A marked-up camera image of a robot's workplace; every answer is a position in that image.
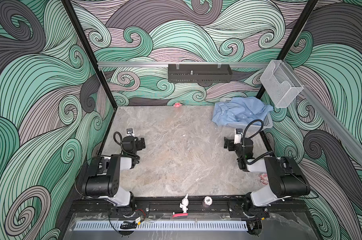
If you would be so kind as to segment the small round white figurine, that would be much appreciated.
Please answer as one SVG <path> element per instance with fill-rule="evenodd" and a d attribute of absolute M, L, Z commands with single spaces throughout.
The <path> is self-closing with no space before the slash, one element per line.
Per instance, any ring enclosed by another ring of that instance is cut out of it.
<path fill-rule="evenodd" d="M 210 208 L 212 205 L 212 198 L 210 196 L 204 197 L 202 205 L 204 208 Z"/>

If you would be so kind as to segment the aluminium rail wall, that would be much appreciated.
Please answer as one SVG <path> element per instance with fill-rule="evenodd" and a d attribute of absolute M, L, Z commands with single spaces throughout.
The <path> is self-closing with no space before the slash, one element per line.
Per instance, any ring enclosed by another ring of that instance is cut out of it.
<path fill-rule="evenodd" d="M 99 68 L 166 68 L 168 65 L 230 65 L 231 68 L 266 68 L 269 62 L 97 62 Z"/>
<path fill-rule="evenodd" d="M 362 90 L 353 89 L 354 78 L 336 71 L 327 79 L 304 66 L 287 68 L 303 87 L 302 94 L 362 166 Z"/>

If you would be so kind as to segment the clear plastic wall bin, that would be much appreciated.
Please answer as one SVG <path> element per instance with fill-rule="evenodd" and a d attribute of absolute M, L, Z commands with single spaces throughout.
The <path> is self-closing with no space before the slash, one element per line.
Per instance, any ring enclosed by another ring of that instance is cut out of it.
<path fill-rule="evenodd" d="M 282 60 L 271 61 L 260 81 L 276 108 L 287 108 L 303 90 L 294 69 Z"/>

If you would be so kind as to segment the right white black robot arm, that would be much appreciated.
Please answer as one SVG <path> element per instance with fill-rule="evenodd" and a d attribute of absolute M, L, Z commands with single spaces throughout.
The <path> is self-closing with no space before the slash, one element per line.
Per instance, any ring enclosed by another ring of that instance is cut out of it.
<path fill-rule="evenodd" d="M 224 148 L 235 152 L 240 170 L 267 175 L 268 183 L 261 189 L 246 195 L 248 208 L 266 207 L 288 198 L 307 196 L 311 192 L 298 163 L 291 157 L 274 157 L 272 152 L 253 157 L 253 141 L 250 138 L 224 138 Z"/>

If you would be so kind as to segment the aluminium rail back wall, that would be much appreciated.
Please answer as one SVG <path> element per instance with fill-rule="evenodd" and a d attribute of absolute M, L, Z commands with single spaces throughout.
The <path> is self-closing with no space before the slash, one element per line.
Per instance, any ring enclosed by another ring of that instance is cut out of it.
<path fill-rule="evenodd" d="M 168 65 L 230 65 L 231 68 L 266 68 L 269 62 L 97 62 L 99 68 L 166 68 Z"/>

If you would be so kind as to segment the aluminium rail right wall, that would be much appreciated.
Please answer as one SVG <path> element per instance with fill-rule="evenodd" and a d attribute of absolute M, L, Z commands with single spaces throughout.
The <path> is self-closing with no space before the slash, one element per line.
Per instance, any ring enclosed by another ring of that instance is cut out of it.
<path fill-rule="evenodd" d="M 327 79 L 304 66 L 287 68 L 303 87 L 302 94 L 362 166 L 362 90 L 353 89 L 354 78 L 336 71 Z"/>

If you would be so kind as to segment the light blue long sleeve shirt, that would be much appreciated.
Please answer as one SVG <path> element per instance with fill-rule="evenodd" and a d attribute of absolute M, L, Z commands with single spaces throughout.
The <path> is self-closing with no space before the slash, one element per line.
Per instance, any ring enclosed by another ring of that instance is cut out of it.
<path fill-rule="evenodd" d="M 234 97 L 229 102 L 217 102 L 214 106 L 212 122 L 218 126 L 240 124 L 246 126 L 254 120 L 264 120 L 272 105 L 265 104 L 256 97 Z"/>

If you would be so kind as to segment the white rabbit figurine pink base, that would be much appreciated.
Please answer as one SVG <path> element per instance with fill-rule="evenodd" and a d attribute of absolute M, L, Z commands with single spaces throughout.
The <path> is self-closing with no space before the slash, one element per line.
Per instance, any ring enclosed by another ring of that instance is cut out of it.
<path fill-rule="evenodd" d="M 182 212 L 173 213 L 172 218 L 173 219 L 187 218 L 188 217 L 188 213 L 187 213 L 188 205 L 189 205 L 188 194 L 186 194 L 186 196 L 181 200 L 181 203 L 180 203 L 180 208 L 181 208 Z"/>

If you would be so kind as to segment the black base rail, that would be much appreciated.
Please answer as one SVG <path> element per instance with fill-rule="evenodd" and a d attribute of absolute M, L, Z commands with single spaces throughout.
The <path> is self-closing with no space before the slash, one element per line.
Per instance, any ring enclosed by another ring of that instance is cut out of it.
<path fill-rule="evenodd" d="M 231 218 L 261 219 L 272 213 L 304 212 L 306 203 L 300 200 L 284 200 L 256 207 L 250 198 L 242 195 L 215 196 L 206 202 L 205 197 L 189 197 L 188 205 L 181 205 L 183 197 L 137 197 L 126 207 L 116 207 L 106 200 L 76 200 L 69 213 L 106 214 L 111 218 L 128 219 L 136 216 L 154 219 L 165 214 L 228 214 Z"/>

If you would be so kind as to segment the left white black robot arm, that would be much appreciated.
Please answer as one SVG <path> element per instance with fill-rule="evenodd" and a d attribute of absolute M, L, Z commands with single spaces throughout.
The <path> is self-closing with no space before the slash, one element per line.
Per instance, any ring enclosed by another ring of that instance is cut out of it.
<path fill-rule="evenodd" d="M 130 135 L 122 138 L 120 146 L 123 148 L 121 154 L 96 156 L 89 161 L 81 189 L 84 197 L 106 200 L 115 207 L 133 204 L 133 193 L 120 186 L 120 174 L 140 163 L 137 152 L 145 149 L 146 143 L 144 138 Z"/>

